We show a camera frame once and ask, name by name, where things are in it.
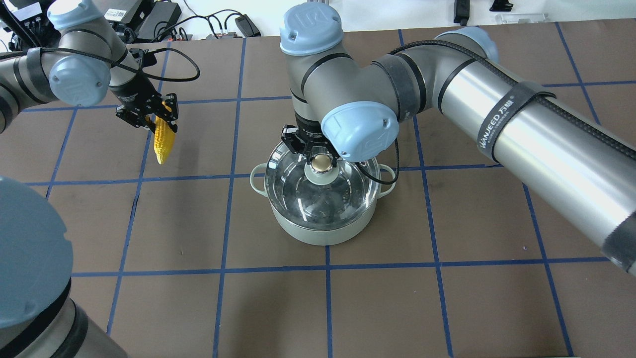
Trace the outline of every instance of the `glass lid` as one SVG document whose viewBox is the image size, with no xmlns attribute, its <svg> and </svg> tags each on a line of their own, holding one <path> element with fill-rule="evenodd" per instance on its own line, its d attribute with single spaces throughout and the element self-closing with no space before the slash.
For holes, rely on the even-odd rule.
<svg viewBox="0 0 636 358">
<path fill-rule="evenodd" d="M 305 175 L 306 160 L 282 142 L 276 147 L 265 172 L 265 186 L 273 207 L 288 221 L 306 229 L 328 231 L 359 219 L 373 204 L 378 184 L 364 176 L 354 163 L 338 159 L 338 176 L 325 185 Z M 365 169 L 378 176 L 375 158 Z"/>
</svg>

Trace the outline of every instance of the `white pot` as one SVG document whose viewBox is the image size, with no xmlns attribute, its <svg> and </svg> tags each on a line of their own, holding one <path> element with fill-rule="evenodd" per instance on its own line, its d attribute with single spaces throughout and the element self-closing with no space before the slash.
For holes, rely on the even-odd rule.
<svg viewBox="0 0 636 358">
<path fill-rule="evenodd" d="M 263 163 L 263 164 L 259 164 L 257 165 L 253 170 L 252 173 L 249 175 L 249 183 L 252 186 L 252 189 L 254 189 L 255 192 L 257 192 L 258 194 L 261 194 L 262 196 L 265 196 L 267 198 L 269 198 L 268 192 L 266 190 L 260 190 L 256 187 L 256 184 L 254 182 L 254 176 L 256 175 L 257 172 L 262 171 L 263 169 L 267 168 L 268 163 Z M 386 169 L 390 174 L 392 178 L 395 178 L 395 172 L 393 171 L 393 169 L 391 169 L 391 167 L 386 166 L 384 164 L 379 164 L 378 165 L 380 168 Z M 335 244 L 339 244 L 342 243 L 344 241 L 347 241 L 351 238 L 353 238 L 355 235 L 357 235 L 358 233 L 360 233 L 367 224 L 369 224 L 369 221 L 371 220 L 371 217 L 373 216 L 373 212 L 375 211 L 375 205 L 377 202 L 377 199 L 386 196 L 387 194 L 391 193 L 393 191 L 395 187 L 395 183 L 393 183 L 391 185 L 391 187 L 389 189 L 387 189 L 386 191 L 381 191 L 381 185 L 378 185 L 378 189 L 377 189 L 377 194 L 375 195 L 374 199 L 372 200 L 372 202 L 368 205 L 366 211 L 355 221 L 351 222 L 348 225 L 339 227 L 337 229 L 332 229 L 332 230 L 315 230 L 315 229 L 309 229 L 306 227 L 302 227 L 298 224 L 295 224 L 294 222 L 291 222 L 290 220 L 286 219 L 283 214 L 281 214 L 275 207 L 274 205 L 271 203 L 270 201 L 270 206 L 272 207 L 272 211 L 274 212 L 274 216 L 276 217 L 276 220 L 279 222 L 280 226 L 291 236 L 293 236 L 294 238 L 296 238 L 297 240 L 300 240 L 304 243 L 308 243 L 311 245 L 335 245 Z"/>
</svg>

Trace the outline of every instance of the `pot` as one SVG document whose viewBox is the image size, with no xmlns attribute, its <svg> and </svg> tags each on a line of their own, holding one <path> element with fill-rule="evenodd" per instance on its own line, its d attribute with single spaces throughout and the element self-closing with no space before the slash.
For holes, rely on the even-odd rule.
<svg viewBox="0 0 636 358">
<path fill-rule="evenodd" d="M 304 156 L 289 151 L 283 142 L 267 163 L 257 165 L 249 176 L 252 189 L 269 198 L 280 226 L 291 236 L 311 245 L 335 245 L 353 238 L 371 220 L 377 199 L 393 191 L 364 176 L 354 163 L 338 159 L 331 167 L 326 154 L 317 154 L 310 164 Z M 375 158 L 363 163 L 372 176 L 380 168 L 393 178 L 391 167 Z M 265 189 L 256 187 L 256 173 L 265 170 Z"/>
</svg>

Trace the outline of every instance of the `toy corn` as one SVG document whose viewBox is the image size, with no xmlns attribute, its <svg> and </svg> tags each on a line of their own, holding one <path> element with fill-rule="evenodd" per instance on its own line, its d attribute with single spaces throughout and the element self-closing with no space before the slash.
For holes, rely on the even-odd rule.
<svg viewBox="0 0 636 358">
<path fill-rule="evenodd" d="M 168 107 L 165 102 L 163 106 L 168 111 L 172 111 L 170 107 Z M 174 138 L 176 137 L 176 133 L 172 131 L 168 123 L 163 118 L 156 117 L 155 118 L 155 154 L 157 156 L 157 162 L 159 165 L 163 164 L 170 155 L 170 151 L 172 151 L 172 146 L 174 145 Z"/>
</svg>

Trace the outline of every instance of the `pot handle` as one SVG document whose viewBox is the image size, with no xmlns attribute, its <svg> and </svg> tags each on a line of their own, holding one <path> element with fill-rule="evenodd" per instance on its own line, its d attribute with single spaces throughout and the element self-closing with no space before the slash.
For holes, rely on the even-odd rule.
<svg viewBox="0 0 636 358">
<path fill-rule="evenodd" d="M 267 192 L 265 190 L 257 189 L 256 184 L 254 183 L 254 175 L 256 175 L 257 171 L 261 171 L 264 168 L 267 168 L 267 163 L 258 164 L 254 167 L 254 169 L 252 169 L 252 173 L 249 174 L 249 185 L 252 185 L 252 189 L 254 189 L 254 191 L 258 194 L 261 194 L 264 197 L 268 197 Z"/>
<path fill-rule="evenodd" d="M 391 168 L 390 166 L 385 165 L 385 164 L 378 164 L 378 166 L 379 166 L 380 168 L 382 168 L 382 169 L 386 169 L 386 170 L 387 170 L 387 171 L 391 174 L 391 179 L 395 179 L 395 177 L 396 177 L 396 172 L 395 172 L 395 171 L 393 171 L 393 168 Z M 395 189 L 395 187 L 396 187 L 396 184 L 395 184 L 395 183 L 393 183 L 393 184 L 391 184 L 391 187 L 390 187 L 390 188 L 388 188 L 386 191 L 381 191 L 381 192 L 378 194 L 378 199 L 380 199 L 380 198 L 381 198 L 381 197 L 383 197 L 383 196 L 389 195 L 389 194 L 393 191 L 393 189 Z"/>
</svg>

